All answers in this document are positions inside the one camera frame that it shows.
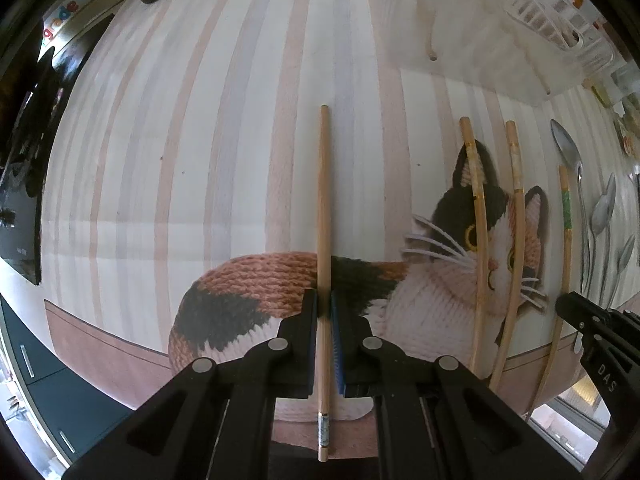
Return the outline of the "dark teal cabinet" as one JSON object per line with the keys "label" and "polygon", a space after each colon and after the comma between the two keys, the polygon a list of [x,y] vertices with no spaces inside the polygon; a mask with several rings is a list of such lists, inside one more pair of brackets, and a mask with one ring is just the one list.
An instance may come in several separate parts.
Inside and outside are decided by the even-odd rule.
{"label": "dark teal cabinet", "polygon": [[28,407],[66,462],[78,460],[131,414],[64,365],[6,301],[1,335]]}

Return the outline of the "black gas stove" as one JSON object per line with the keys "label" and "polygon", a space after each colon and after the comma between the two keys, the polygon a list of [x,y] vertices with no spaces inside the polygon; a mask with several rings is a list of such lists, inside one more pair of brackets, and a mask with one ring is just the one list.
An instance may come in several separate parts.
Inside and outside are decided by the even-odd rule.
{"label": "black gas stove", "polygon": [[1,259],[23,278],[41,281],[41,209],[53,141],[70,92],[114,15],[97,22],[59,58],[37,62],[1,163]]}

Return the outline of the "wooden chopstick green band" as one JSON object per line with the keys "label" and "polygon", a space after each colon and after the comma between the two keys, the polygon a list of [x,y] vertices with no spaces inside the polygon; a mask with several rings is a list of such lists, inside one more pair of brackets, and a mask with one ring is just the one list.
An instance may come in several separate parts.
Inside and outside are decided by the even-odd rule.
{"label": "wooden chopstick green band", "polygon": [[[570,179],[568,178],[568,170],[564,166],[559,166],[559,179],[562,200],[562,219],[563,219],[563,252],[562,252],[562,280],[560,292],[568,292],[570,290],[570,278],[572,277],[572,258],[573,258],[573,220],[572,205],[570,204]],[[546,390],[555,357],[558,354],[559,344],[563,329],[563,320],[559,315],[554,316],[554,324],[552,330],[552,338],[546,364],[539,377],[537,389],[529,408],[525,413],[525,421],[529,422],[533,412],[539,405],[544,390]]]}

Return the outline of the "steel spoon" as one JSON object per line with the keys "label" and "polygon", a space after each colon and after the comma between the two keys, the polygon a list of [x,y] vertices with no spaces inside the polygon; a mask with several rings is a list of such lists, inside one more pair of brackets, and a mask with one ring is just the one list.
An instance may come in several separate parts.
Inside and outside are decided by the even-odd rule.
{"label": "steel spoon", "polygon": [[591,284],[592,251],[588,228],[587,208],[585,203],[584,164],[578,147],[568,131],[555,119],[550,120],[550,129],[556,147],[559,149],[563,162],[576,178],[577,193],[580,208],[580,236],[582,237],[582,274],[580,274],[580,292],[587,296]]}
{"label": "steel spoon", "polygon": [[593,207],[590,218],[590,232],[593,241],[593,248],[589,269],[589,281],[587,285],[587,295],[591,294],[594,266],[596,265],[597,238],[604,231],[608,224],[608,211],[610,210],[611,199],[608,193],[602,194]]}
{"label": "steel spoon", "polygon": [[627,238],[623,248],[620,250],[620,252],[617,255],[616,273],[614,276],[612,292],[611,292],[610,298],[608,298],[608,305],[606,306],[608,309],[612,308],[618,286],[620,286],[620,279],[622,278],[622,274],[626,270],[626,267],[628,266],[632,252],[634,251],[635,241],[636,241],[636,236],[634,234],[631,234],[631,236]]}
{"label": "steel spoon", "polygon": [[614,176],[614,174],[610,174],[610,177],[608,178],[608,185],[606,186],[605,196],[606,196],[606,204],[608,205],[608,208],[606,208],[606,217],[604,222],[605,245],[604,245],[604,260],[603,260],[603,269],[602,269],[600,296],[599,296],[600,306],[603,306],[603,303],[604,303],[606,280],[608,279],[608,266],[610,265],[611,220],[613,217],[613,211],[614,211],[615,201],[616,201],[616,177]]}

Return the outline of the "cat print table mat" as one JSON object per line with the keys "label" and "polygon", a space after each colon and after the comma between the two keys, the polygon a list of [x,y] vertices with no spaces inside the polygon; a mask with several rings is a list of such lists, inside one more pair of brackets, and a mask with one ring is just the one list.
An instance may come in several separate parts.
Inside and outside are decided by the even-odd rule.
{"label": "cat print table mat", "polygon": [[[557,120],[584,164],[590,218],[616,177],[611,253],[638,231],[620,121],[597,97],[620,52],[602,14],[572,0],[615,60],[531,106],[395,66],[372,0],[93,0],[114,18],[76,80],[43,192],[44,302],[56,356],[128,408],[186,363],[231,361],[273,337],[316,284],[320,106],[330,109],[332,284],[373,333],[419,359],[469,365],[476,226],[459,126],[471,119],[488,226],[480,378],[490,382],[513,268],[506,122],[520,142],[525,257],[498,395],[526,413],[550,349],[562,280]],[[582,237],[570,179],[580,292]]]}

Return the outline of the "clear plastic utensil tray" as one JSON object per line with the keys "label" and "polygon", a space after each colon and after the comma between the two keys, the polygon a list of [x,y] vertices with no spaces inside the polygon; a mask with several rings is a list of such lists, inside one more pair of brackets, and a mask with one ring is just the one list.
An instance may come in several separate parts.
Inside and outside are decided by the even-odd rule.
{"label": "clear plastic utensil tray", "polygon": [[572,0],[435,0],[425,53],[416,0],[372,0],[395,66],[495,91],[537,106],[611,66],[612,41]]}

